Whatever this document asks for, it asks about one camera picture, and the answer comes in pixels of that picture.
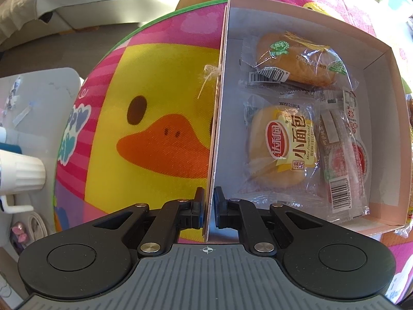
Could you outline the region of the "beige sofa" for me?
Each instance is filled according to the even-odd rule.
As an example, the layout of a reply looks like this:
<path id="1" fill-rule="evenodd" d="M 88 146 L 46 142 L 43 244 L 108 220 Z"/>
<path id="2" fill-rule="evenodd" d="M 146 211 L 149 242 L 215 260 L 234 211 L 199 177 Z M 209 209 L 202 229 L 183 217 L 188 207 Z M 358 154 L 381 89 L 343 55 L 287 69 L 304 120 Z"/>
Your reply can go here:
<path id="1" fill-rule="evenodd" d="M 179 0 L 1 0 L 1 50 L 52 34 L 102 25 L 144 25 Z"/>

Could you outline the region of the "pink cardboard gift box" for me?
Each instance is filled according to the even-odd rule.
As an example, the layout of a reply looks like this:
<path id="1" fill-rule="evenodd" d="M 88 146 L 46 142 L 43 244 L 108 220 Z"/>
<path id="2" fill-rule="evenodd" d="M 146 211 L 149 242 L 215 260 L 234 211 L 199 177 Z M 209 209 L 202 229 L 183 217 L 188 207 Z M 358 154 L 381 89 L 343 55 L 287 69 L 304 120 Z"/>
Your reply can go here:
<path id="1" fill-rule="evenodd" d="M 381 32 L 277 0 L 228 0 L 207 190 L 366 235 L 400 229 L 411 129 Z"/>

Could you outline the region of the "white ribbed cup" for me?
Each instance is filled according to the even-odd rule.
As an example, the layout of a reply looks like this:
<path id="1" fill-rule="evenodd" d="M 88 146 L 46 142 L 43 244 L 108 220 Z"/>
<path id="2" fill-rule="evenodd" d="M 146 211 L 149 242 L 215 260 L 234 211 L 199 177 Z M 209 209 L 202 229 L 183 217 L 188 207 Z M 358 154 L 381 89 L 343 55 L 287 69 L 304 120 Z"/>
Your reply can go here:
<path id="1" fill-rule="evenodd" d="M 45 167 L 40 159 L 1 150 L 2 195 L 40 190 L 45 180 Z"/>

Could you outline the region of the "small bread yellow label packet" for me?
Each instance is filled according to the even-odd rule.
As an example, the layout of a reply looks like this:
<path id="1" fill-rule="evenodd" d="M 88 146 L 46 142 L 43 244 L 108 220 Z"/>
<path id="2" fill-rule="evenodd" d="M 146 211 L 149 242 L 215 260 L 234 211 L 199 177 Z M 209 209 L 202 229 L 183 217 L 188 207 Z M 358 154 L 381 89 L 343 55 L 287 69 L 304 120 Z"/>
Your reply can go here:
<path id="1" fill-rule="evenodd" d="M 244 103 L 247 156 L 239 194 L 301 200 L 319 193 L 319 157 L 314 133 L 318 113 L 315 101 L 305 97 L 252 95 L 247 99 Z"/>

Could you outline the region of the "dark snack bar clear packet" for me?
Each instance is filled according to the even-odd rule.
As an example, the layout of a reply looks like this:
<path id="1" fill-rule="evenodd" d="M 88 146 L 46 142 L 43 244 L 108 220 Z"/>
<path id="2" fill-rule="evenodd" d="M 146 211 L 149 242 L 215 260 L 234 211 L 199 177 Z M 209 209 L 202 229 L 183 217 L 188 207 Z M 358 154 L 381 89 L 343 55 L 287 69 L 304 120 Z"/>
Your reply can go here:
<path id="1" fill-rule="evenodd" d="M 276 83 L 274 81 L 244 81 L 240 80 L 238 82 L 240 88 L 247 90 L 256 90 L 259 92 L 264 91 L 276 91 L 276 92 L 307 92 L 313 93 L 319 88 L 316 86 L 310 86 L 303 83 L 297 83 L 294 81 L 286 81 L 285 83 Z"/>

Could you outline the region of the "white side table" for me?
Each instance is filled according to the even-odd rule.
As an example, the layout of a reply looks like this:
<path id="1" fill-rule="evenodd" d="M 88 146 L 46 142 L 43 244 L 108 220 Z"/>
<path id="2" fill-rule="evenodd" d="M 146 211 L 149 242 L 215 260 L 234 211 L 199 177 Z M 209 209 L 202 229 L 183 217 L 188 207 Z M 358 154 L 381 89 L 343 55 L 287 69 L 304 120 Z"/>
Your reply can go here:
<path id="1" fill-rule="evenodd" d="M 24 155 L 39 158 L 46 172 L 45 186 L 36 192 L 8 197 L 16 205 L 32 205 L 47 234 L 55 233 L 54 184 L 57 153 L 69 113 L 83 80 L 72 68 L 47 69 L 1 78 L 1 125 L 6 143 L 18 145 Z M 10 241 L 11 226 L 29 229 L 30 213 L 1 213 L 1 308 L 15 309 L 27 297 L 18 275 L 18 253 Z"/>

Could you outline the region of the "hawthorn lollipop red packet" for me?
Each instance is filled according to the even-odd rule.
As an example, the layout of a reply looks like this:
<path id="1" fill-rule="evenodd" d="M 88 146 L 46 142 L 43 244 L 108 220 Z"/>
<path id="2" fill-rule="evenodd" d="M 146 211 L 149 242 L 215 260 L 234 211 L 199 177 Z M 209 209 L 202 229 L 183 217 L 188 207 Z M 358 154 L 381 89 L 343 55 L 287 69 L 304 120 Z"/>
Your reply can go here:
<path id="1" fill-rule="evenodd" d="M 318 126 L 321 167 L 331 214 L 336 220 L 368 215 L 370 207 L 355 138 L 343 111 L 320 112 Z"/>

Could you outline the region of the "colourful cartoon play mat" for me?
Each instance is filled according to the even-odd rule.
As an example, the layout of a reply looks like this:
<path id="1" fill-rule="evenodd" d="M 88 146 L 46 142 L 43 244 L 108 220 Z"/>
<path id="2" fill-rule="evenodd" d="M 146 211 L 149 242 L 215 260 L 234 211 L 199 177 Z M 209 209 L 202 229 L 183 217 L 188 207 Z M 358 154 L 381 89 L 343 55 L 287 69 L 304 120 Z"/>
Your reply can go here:
<path id="1" fill-rule="evenodd" d="M 57 155 L 62 232 L 40 244 L 52 288 L 34 308 L 393 308 L 385 292 L 395 258 L 372 235 L 288 204 L 254 204 L 277 246 L 261 257 L 237 230 L 216 227 L 207 186 L 227 2 L 147 24 L 86 78 Z M 327 16 L 375 32 L 349 0 Z M 148 212 L 193 199 L 198 187 L 203 227 L 182 230 L 164 255 L 141 257 Z"/>

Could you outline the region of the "red spoon-shaped jelly cup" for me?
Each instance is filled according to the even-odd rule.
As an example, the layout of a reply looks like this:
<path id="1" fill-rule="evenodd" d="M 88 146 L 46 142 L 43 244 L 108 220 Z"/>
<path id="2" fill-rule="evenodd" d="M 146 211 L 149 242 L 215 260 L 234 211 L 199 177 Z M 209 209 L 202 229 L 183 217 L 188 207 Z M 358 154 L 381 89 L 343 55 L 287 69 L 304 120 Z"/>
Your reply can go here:
<path id="1" fill-rule="evenodd" d="M 366 145 L 361 136 L 361 124 L 359 120 L 359 109 L 356 96 L 353 92 L 344 90 L 343 92 L 344 114 L 349 123 L 349 129 L 354 137 L 354 148 L 358 152 L 364 183 L 370 175 L 370 158 Z"/>

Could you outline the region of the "bread packet green label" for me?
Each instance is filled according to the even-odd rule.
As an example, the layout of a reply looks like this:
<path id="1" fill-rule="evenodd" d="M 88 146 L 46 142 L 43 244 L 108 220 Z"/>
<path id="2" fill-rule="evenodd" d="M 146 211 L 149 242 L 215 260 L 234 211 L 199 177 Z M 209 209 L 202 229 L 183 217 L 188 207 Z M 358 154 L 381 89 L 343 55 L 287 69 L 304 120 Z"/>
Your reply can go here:
<path id="1" fill-rule="evenodd" d="M 289 84 L 304 90 L 355 90 L 359 82 L 329 45 L 291 32 L 247 36 L 242 43 L 247 83 Z"/>

